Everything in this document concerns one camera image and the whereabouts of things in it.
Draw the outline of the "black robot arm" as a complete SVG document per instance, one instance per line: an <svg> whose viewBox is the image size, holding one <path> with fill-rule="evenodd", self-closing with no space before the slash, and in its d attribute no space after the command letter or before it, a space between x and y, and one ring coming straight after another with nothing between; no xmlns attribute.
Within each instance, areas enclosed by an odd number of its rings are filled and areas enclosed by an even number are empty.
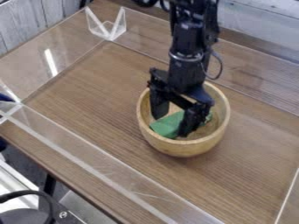
<svg viewBox="0 0 299 224"><path fill-rule="evenodd" d="M219 40L219 0L171 0L169 18L172 45L169 67L152 67L149 103L159 119L175 104L183 109L176 135L187 137L205 122L215 101L204 89L212 45Z"/></svg>

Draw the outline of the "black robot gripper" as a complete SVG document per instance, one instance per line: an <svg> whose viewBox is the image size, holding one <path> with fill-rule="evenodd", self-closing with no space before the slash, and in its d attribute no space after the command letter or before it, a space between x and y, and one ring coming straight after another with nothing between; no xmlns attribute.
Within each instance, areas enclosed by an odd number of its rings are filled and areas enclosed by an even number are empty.
<svg viewBox="0 0 299 224"><path fill-rule="evenodd" d="M169 110L169 103L187 109L177 135L187 137L205 123L213 100L204 90L207 78L205 55L200 52L183 55L169 52L168 70L152 67L148 81L149 103L153 119L160 119Z"/></svg>

